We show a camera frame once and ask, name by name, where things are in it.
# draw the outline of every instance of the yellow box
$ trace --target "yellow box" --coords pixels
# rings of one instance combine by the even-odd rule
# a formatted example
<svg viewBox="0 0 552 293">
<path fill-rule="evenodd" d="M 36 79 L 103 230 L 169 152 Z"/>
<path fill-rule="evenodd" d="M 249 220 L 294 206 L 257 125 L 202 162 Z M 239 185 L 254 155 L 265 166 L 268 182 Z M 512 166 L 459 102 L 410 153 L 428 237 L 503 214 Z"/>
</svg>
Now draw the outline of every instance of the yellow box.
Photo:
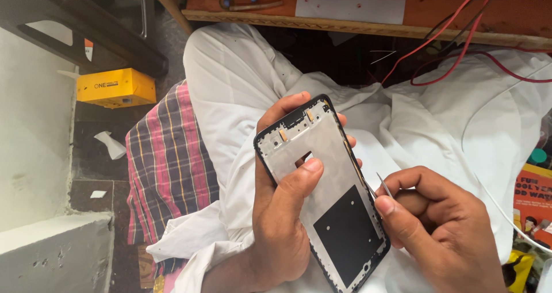
<svg viewBox="0 0 552 293">
<path fill-rule="evenodd" d="M 154 104 L 155 81 L 134 69 L 82 75 L 77 100 L 109 108 Z"/>
</svg>

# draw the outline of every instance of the green bottle cap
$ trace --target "green bottle cap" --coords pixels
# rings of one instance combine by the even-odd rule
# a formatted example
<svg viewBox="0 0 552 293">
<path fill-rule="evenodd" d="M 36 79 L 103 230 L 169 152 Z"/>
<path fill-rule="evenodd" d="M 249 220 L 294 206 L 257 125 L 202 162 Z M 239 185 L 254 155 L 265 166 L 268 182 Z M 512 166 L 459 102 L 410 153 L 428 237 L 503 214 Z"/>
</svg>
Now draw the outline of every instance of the green bottle cap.
<svg viewBox="0 0 552 293">
<path fill-rule="evenodd" d="M 531 152 L 531 156 L 529 156 L 529 161 L 534 164 L 544 162 L 546 159 L 547 153 L 543 151 L 543 149 L 534 149 L 533 152 Z"/>
</svg>

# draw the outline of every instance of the white dhoti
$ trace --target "white dhoti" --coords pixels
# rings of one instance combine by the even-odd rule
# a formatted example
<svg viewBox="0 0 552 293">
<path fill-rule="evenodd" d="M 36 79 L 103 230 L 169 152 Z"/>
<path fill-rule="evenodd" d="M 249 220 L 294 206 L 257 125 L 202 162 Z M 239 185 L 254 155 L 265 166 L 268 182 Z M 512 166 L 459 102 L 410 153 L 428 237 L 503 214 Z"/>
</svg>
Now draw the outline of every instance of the white dhoti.
<svg viewBox="0 0 552 293">
<path fill-rule="evenodd" d="M 546 54 L 476 47 L 518 75 L 552 77 Z M 442 76 L 454 59 L 417 80 Z M 347 116 L 345 130 L 357 140 L 355 156 L 372 188 L 400 169 L 424 165 L 472 192 L 487 206 L 502 263 L 512 247 L 512 227 L 475 175 L 507 214 L 514 182 L 539 139 L 541 118 L 552 107 L 552 84 L 531 84 L 501 71 L 481 55 L 466 56 L 445 80 L 424 87 L 409 82 L 383 89 L 341 87 L 323 73 L 302 74 L 257 30 L 217 24 L 196 30 L 184 51 L 191 102 L 220 185 L 220 201 L 169 221 L 163 238 L 148 247 L 156 261 L 191 258 L 176 293 L 199 293 L 207 270 L 253 241 L 253 137 L 265 111 L 283 96 L 326 93 Z M 417 264 L 391 249 L 361 292 L 430 292 Z M 306 273 L 270 292 L 332 292 L 312 259 Z"/>
</svg>

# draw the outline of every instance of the dark floor tile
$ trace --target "dark floor tile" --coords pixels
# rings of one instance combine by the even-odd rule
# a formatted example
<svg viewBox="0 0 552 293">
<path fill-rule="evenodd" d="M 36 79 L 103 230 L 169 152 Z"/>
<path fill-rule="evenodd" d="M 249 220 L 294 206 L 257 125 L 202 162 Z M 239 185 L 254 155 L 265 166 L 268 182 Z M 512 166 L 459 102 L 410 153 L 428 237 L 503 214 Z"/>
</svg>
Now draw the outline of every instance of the dark floor tile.
<svg viewBox="0 0 552 293">
<path fill-rule="evenodd" d="M 102 198 L 90 198 L 93 191 L 106 191 Z M 69 194 L 71 208 L 82 212 L 111 211 L 113 181 L 73 181 Z"/>
<path fill-rule="evenodd" d="M 77 105 L 74 108 L 74 120 L 76 122 L 82 120 L 99 122 L 137 122 L 154 106 L 155 104 L 150 104 L 111 109 L 77 101 Z"/>
<path fill-rule="evenodd" d="M 109 293 L 146 293 L 150 289 L 140 288 L 140 264 L 138 246 L 128 245 L 130 210 L 127 197 L 128 182 L 114 184 L 113 213 L 115 241 L 113 247 L 112 275 Z"/>
<path fill-rule="evenodd" d="M 128 181 L 128 159 L 112 160 L 105 144 L 94 138 L 102 131 L 125 145 L 125 137 L 136 122 L 75 122 L 73 134 L 73 180 Z"/>
<path fill-rule="evenodd" d="M 159 101 L 167 95 L 173 85 L 186 78 L 182 57 L 188 35 L 167 11 L 157 14 L 156 31 L 157 49 L 169 60 L 167 75 L 155 81 L 157 101 Z"/>
</svg>

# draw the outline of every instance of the white cable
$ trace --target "white cable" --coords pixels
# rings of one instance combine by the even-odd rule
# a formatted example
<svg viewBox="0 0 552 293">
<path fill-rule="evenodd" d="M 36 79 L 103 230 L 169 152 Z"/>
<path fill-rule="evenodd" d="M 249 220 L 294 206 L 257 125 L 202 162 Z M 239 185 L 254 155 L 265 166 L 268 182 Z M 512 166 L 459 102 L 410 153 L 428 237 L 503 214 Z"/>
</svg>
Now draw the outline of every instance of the white cable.
<svg viewBox="0 0 552 293">
<path fill-rule="evenodd" d="M 380 58 L 380 59 L 378 59 L 378 60 L 376 60 L 376 61 L 374 61 L 374 62 L 372 62 L 372 63 L 370 63 L 370 64 L 374 64 L 374 63 L 376 63 L 376 62 L 378 62 L 378 61 L 380 61 L 380 60 L 383 60 L 383 59 L 385 59 L 385 58 L 387 58 L 387 57 L 393 55 L 393 54 L 396 53 L 396 52 L 397 52 L 397 51 L 395 50 L 395 51 L 393 51 L 392 53 L 390 53 L 389 55 L 384 56 L 384 57 L 382 57 L 382 58 Z"/>
<path fill-rule="evenodd" d="M 541 70 L 543 70 L 544 68 L 547 68 L 548 66 L 550 66 L 552 64 L 547 64 L 545 66 L 543 66 L 542 68 L 538 69 L 537 71 L 534 71 L 533 73 L 529 74 L 527 76 L 527 78 Z M 460 147 L 462 148 L 462 152 L 464 152 L 464 135 L 466 134 L 466 129 L 467 127 L 471 124 L 472 120 L 475 118 L 475 116 L 477 114 L 479 114 L 479 112 L 481 110 L 483 110 L 489 103 L 491 103 L 494 99 L 502 96 L 504 93 L 506 93 L 507 91 L 510 91 L 512 90 L 514 87 L 516 87 L 517 85 L 519 85 L 522 81 L 518 81 L 517 83 L 515 83 L 514 85 L 510 86 L 509 88 L 507 88 L 505 91 L 499 93 L 498 95 L 494 96 L 492 99 L 490 99 L 485 105 L 483 105 L 482 107 L 479 108 L 479 110 L 477 110 L 472 116 L 471 118 L 467 121 L 467 124 L 466 124 L 466 127 L 464 127 L 464 131 L 462 131 L 462 138 L 460 140 Z M 485 190 L 485 192 L 487 193 L 488 197 L 491 198 L 491 201 L 492 203 L 499 209 L 500 213 L 502 214 L 502 216 L 504 217 L 504 219 L 506 219 L 506 221 L 512 226 L 514 227 L 515 231 L 518 232 L 520 235 L 522 235 L 524 238 L 525 238 L 525 241 L 527 241 L 528 243 L 532 244 L 533 246 L 541 249 L 542 251 L 544 251 L 545 253 L 548 253 L 548 254 L 552 254 L 552 250 L 550 249 L 547 249 L 543 246 L 541 246 L 540 244 L 536 243 L 534 240 L 532 240 L 531 238 L 529 238 L 528 235 L 526 235 L 524 232 L 521 231 L 521 229 L 519 229 L 515 224 L 514 222 L 512 221 L 512 219 L 510 219 L 510 217 L 506 214 L 506 212 L 504 212 L 504 210 L 502 210 L 502 208 L 500 208 L 500 205 L 499 203 L 495 200 L 495 198 L 492 196 L 491 192 L 489 192 L 487 190 L 487 187 L 485 187 L 485 185 L 483 184 L 483 182 L 481 182 L 481 180 L 479 180 L 479 177 L 477 175 L 477 173 L 475 173 L 475 170 L 474 170 L 474 176 L 475 176 L 475 179 L 477 179 L 477 181 L 479 182 L 479 184 L 481 184 L 481 186 L 483 186 L 483 189 Z"/>
</svg>

